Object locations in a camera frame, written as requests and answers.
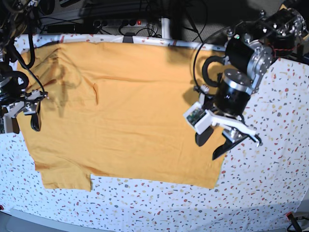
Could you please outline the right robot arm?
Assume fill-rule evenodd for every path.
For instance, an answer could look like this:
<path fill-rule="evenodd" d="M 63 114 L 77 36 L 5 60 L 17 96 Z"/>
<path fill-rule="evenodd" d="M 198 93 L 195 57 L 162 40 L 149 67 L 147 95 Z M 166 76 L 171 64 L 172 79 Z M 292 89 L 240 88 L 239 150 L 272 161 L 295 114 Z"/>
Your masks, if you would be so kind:
<path fill-rule="evenodd" d="M 41 101 L 47 98 L 38 77 L 30 70 L 35 61 L 35 50 L 31 29 L 31 12 L 37 7 L 36 0 L 2 0 L 0 2 L 0 132 L 20 132 L 17 115 L 24 113 L 30 116 L 30 124 L 34 131 L 41 130 Z M 30 61 L 25 63 L 15 47 L 15 39 L 27 32 Z M 19 62 L 21 67 L 39 84 L 40 89 L 27 92 L 28 76 L 15 71 L 11 63 Z"/>

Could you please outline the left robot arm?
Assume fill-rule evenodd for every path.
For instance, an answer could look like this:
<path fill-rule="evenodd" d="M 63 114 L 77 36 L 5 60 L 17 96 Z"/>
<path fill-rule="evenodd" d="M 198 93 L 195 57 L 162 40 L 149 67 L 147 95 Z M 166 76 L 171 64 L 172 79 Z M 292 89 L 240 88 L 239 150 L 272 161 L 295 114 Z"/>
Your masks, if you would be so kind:
<path fill-rule="evenodd" d="M 215 127 L 223 129 L 225 143 L 214 150 L 214 160 L 247 138 L 261 144 L 255 128 L 246 125 L 243 112 L 272 63 L 290 56 L 308 40 L 309 4 L 287 0 L 273 15 L 261 11 L 255 21 L 226 28 L 226 36 L 225 54 L 205 60 L 204 84 L 194 86 L 199 99 L 184 114 L 198 146 L 209 140 Z"/>

